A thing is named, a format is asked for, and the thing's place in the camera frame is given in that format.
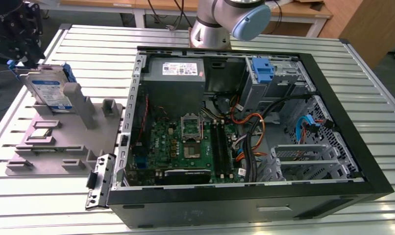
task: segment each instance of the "aluminum work table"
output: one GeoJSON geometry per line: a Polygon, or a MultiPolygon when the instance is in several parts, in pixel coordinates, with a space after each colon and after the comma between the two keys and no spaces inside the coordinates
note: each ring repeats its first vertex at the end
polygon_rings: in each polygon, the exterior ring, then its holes
{"type": "MultiPolygon", "coordinates": [[[[286,36],[231,40],[232,49],[311,53],[395,189],[395,99],[351,45],[336,39],[286,36]]],[[[60,29],[45,63],[67,61],[92,102],[127,103],[136,47],[187,47],[188,32],[72,25],[60,29]]],[[[25,87],[0,122],[1,234],[268,234],[395,235],[395,193],[355,204],[323,219],[131,230],[111,210],[84,211],[85,176],[9,177],[7,161],[35,115],[25,87]]]]}

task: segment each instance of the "table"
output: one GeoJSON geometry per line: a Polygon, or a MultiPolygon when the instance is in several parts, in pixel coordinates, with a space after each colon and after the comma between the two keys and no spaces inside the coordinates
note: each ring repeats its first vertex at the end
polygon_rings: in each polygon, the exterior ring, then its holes
{"type": "MultiPolygon", "coordinates": [[[[351,45],[338,39],[262,35],[231,39],[232,49],[311,53],[395,189],[395,100],[351,45]]],[[[45,63],[67,61],[92,102],[127,103],[136,46],[187,47],[188,32],[73,25],[59,30],[45,63]]],[[[13,155],[35,115],[35,99],[20,90],[0,122],[0,233],[3,234],[258,234],[395,235],[395,193],[323,219],[132,231],[111,210],[84,211],[87,177],[8,177],[13,155]]]]}
{"type": "MultiPolygon", "coordinates": [[[[184,1],[184,13],[187,16],[196,16],[199,0],[184,1]]],[[[179,8],[173,0],[151,0],[157,15],[179,15],[179,8]]],[[[145,28],[144,16],[153,14],[148,0],[61,0],[59,5],[40,3],[41,9],[93,11],[131,13],[135,16],[135,24],[139,28],[145,28]]],[[[307,37],[318,37],[327,19],[331,19],[332,13],[323,6],[320,11],[310,8],[310,4],[291,2],[282,7],[282,22],[312,24],[307,32],[307,37]]],[[[279,8],[272,10],[271,21],[279,20],[279,8]]]]}

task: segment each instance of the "floor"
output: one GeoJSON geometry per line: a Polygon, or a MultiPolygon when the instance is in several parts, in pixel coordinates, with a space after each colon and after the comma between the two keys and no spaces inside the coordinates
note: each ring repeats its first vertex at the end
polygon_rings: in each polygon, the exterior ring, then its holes
{"type": "MultiPolygon", "coordinates": [[[[116,13],[92,13],[92,12],[69,12],[69,11],[49,11],[49,18],[43,21],[44,35],[41,37],[41,48],[45,50],[60,24],[83,24],[100,26],[131,26],[135,27],[132,15],[120,15],[116,13]]],[[[152,28],[165,28],[165,25],[173,24],[176,16],[161,16],[161,23],[157,23],[152,16],[147,16],[147,25],[152,28]]],[[[187,29],[187,21],[181,20],[177,29],[187,29]]],[[[0,71],[7,70],[5,65],[0,65],[0,71]]],[[[380,64],[374,70],[380,81],[386,85],[391,94],[395,97],[395,59],[387,55],[380,64]]],[[[0,73],[0,120],[5,113],[7,107],[12,103],[15,96],[21,88],[21,83],[16,80],[9,72],[0,73]]]]}

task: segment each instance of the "blue drive bay latch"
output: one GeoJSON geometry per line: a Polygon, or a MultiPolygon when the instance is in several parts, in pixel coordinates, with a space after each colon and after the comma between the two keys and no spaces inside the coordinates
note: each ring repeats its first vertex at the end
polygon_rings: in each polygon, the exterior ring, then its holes
{"type": "Polygon", "coordinates": [[[270,83],[275,76],[275,67],[267,58],[252,58],[252,69],[259,83],[270,83]]]}

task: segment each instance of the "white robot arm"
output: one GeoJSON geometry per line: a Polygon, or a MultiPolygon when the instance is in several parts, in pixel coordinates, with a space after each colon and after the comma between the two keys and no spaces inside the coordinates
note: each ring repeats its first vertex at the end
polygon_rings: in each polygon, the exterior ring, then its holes
{"type": "Polygon", "coordinates": [[[230,33],[242,41],[252,40],[266,29],[270,16],[264,0],[200,0],[192,47],[226,49],[230,33]]]}

